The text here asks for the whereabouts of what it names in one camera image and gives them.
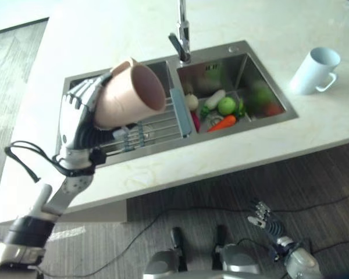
mug handle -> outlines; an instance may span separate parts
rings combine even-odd
[[[118,74],[120,74],[121,72],[125,71],[126,69],[128,69],[129,67],[133,67],[134,65],[137,64],[137,61],[134,60],[133,58],[128,58],[127,60],[125,60],[124,62],[122,62],[121,64],[117,65],[115,68],[113,68],[111,70],[112,76],[117,76]]]
[[[325,87],[317,86],[315,89],[317,89],[319,92],[324,92],[337,80],[337,74],[329,73],[329,75],[332,78],[332,81]]]

faucet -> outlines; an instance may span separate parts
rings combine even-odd
[[[177,34],[170,33],[168,39],[179,54],[182,63],[190,62],[190,39],[188,32],[188,21],[186,19],[186,0],[178,0],[179,21],[177,22]]]

gray carpet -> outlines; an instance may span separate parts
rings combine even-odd
[[[0,178],[25,84],[35,59],[46,22],[0,34]],[[49,242],[42,268],[51,274],[87,274],[103,266],[145,228],[157,214],[170,208],[223,207],[248,209],[252,197],[263,199],[272,209],[287,211],[336,201],[349,195],[349,144],[338,148],[256,167],[140,196],[128,201],[126,224],[58,224],[56,232],[82,228],[84,233]],[[229,228],[229,241],[251,238],[268,244],[257,228],[246,222],[247,213],[224,210],[178,210],[161,215],[130,249],[89,278],[140,278],[151,255],[170,248],[169,231],[183,229],[188,268],[210,269],[212,234],[217,224]],[[324,274],[349,271],[349,198],[300,212],[280,212],[289,234],[310,238]],[[0,226],[0,238],[7,226]],[[241,243],[258,259],[271,278],[284,274],[281,263],[250,242]]]

robotic arm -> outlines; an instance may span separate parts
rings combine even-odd
[[[282,260],[292,279],[323,279],[317,260],[286,235],[283,223],[264,202],[254,201],[254,211],[257,217],[249,216],[248,221],[266,232],[274,261]]]
[[[106,155],[99,146],[135,126],[129,124],[112,130],[99,130],[94,126],[99,93],[111,78],[112,73],[108,72],[84,80],[63,96],[59,119],[62,146],[52,161],[65,178],[50,200],[52,186],[43,180],[37,182],[41,191],[34,205],[14,221],[0,243],[0,278],[21,278],[22,275],[38,278],[37,272],[29,267],[41,263],[45,243],[58,218],[75,196],[92,183],[96,165],[105,161]]]

marble countertop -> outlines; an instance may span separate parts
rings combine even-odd
[[[98,169],[93,184],[68,208],[75,212],[349,142],[349,1],[188,0],[191,49],[247,40],[299,117]],[[55,152],[65,77],[175,54],[177,1],[63,1],[48,22],[23,99],[13,140]],[[338,80],[322,94],[294,95],[288,84],[310,49],[341,56]],[[24,154],[40,176],[54,170]],[[33,201],[37,186],[13,160],[0,185],[0,223]]]

